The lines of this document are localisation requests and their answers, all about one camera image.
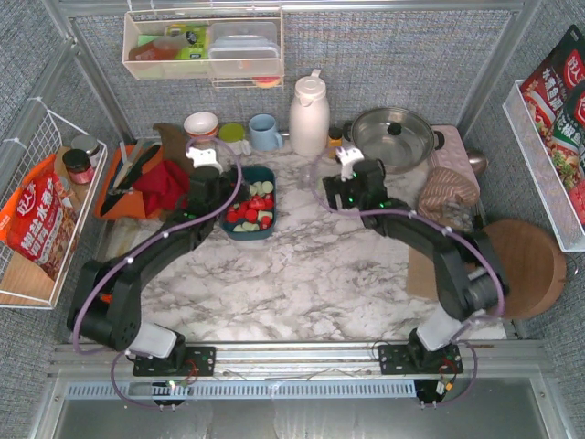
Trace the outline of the teal storage basket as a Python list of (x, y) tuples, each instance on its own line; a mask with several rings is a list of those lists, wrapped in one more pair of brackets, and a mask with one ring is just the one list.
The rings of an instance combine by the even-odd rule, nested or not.
[[(234, 201), (229, 207), (228, 210), (223, 214), (222, 220), (220, 222), (221, 229), (223, 229), (228, 236), (234, 241), (261, 241), (268, 239), (274, 229), (275, 229), (275, 222), (276, 222), (276, 178), (274, 173), (266, 166), (244, 166), (242, 168), (243, 174), (243, 183), (240, 188), (240, 194), (237, 201)], [(265, 194), (261, 191), (259, 194), (252, 196), (249, 191), (250, 184), (253, 184), (257, 181), (261, 183), (264, 181), (271, 181), (274, 190), (269, 193)], [(260, 197), (266, 200), (266, 209), (273, 213), (272, 224), (267, 230), (262, 230), (260, 221), (258, 219), (252, 223), (258, 223), (260, 229), (258, 231), (245, 231), (241, 224), (245, 221), (245, 212), (250, 207), (250, 201), (253, 198)]]

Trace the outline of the steel pot with lid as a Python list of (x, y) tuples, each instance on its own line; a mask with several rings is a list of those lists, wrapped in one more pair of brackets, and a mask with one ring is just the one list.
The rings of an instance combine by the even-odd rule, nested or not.
[(379, 159), (391, 174), (409, 172), (442, 149), (445, 136), (419, 115), (399, 107), (376, 108), (343, 126), (343, 136), (364, 157)]

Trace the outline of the striped pink cloth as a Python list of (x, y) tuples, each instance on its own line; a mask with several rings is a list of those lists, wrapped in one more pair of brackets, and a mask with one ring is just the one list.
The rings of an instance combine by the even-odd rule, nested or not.
[(419, 193), (417, 211), (442, 226), (472, 231), (472, 207), (479, 197), (478, 187), (467, 177), (449, 168), (435, 167)]

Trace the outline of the brown cardboard square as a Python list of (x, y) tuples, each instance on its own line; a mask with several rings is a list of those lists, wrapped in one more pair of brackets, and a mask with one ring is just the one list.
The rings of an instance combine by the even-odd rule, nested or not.
[(434, 264), (431, 259), (413, 248), (409, 249), (406, 292), (420, 299), (438, 301)]

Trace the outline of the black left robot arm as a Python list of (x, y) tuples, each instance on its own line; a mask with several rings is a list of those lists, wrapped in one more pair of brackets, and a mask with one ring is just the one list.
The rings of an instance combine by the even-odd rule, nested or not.
[(179, 335), (142, 320), (142, 292), (164, 268), (195, 250), (218, 217), (240, 195), (241, 165), (220, 173), (200, 166), (189, 180), (186, 206), (124, 255), (91, 260), (80, 271), (68, 316), (73, 347), (81, 355), (107, 348), (143, 357), (168, 359), (179, 350)]

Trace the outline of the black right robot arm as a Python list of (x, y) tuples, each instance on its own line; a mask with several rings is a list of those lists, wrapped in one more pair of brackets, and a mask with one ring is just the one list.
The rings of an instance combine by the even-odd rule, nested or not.
[(473, 319), (487, 320), (505, 310), (507, 280), (488, 236), (462, 233), (423, 217), (407, 203), (388, 196), (379, 160), (344, 162), (339, 175), (325, 177), (330, 212), (358, 216), (365, 228), (399, 240), (426, 256), (434, 266), (439, 304), (409, 336), (415, 362), (445, 348)]

